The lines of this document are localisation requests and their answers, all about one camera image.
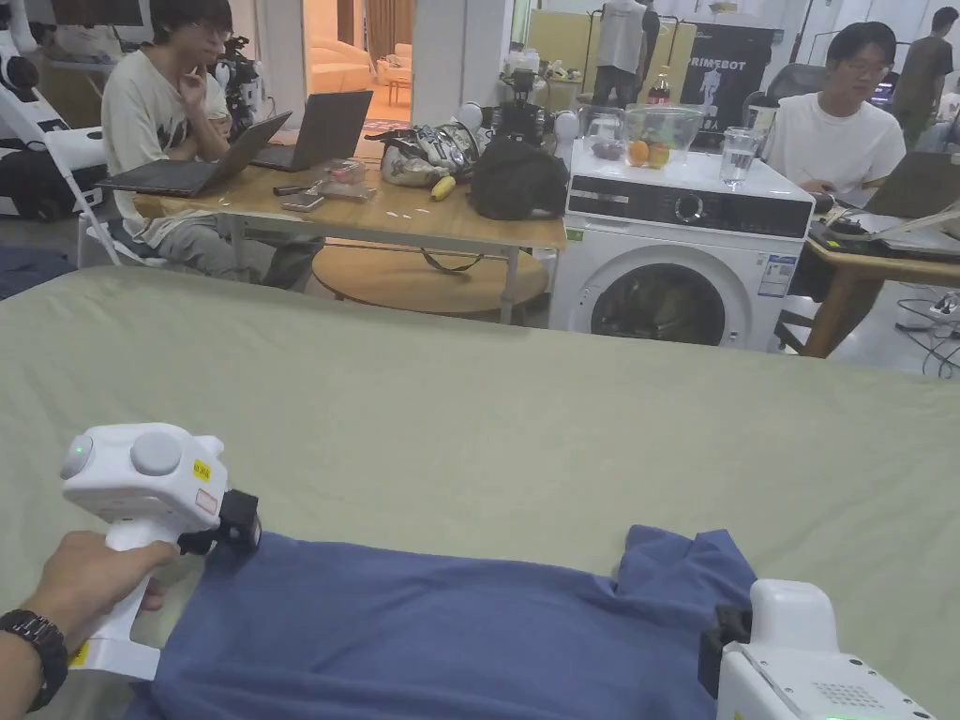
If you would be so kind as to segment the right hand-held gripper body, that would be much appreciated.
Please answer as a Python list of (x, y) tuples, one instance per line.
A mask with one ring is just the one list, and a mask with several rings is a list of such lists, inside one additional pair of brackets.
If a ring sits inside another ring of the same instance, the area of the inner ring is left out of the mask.
[(699, 637), (698, 679), (719, 719), (931, 719), (868, 665), (842, 652), (827, 594), (759, 579), (750, 606), (719, 606)]

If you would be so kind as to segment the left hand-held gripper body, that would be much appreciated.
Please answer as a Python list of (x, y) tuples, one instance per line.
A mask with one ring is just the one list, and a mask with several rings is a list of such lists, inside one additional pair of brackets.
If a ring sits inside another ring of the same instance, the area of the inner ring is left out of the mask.
[(220, 544), (249, 555), (261, 545), (258, 498), (231, 486), (224, 444), (163, 423), (90, 427), (68, 447), (63, 495), (109, 526), (115, 551), (176, 545), (204, 556)]

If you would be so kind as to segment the person's left hand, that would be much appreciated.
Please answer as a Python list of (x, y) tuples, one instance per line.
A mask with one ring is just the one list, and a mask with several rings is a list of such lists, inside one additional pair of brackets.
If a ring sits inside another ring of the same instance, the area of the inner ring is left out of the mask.
[(145, 581), (145, 594), (134, 614), (160, 609), (164, 589), (152, 576), (179, 557), (179, 548), (169, 543), (119, 551), (107, 547), (103, 534), (69, 532), (45, 562), (39, 584), (21, 607), (52, 623), (73, 653), (101, 619)]

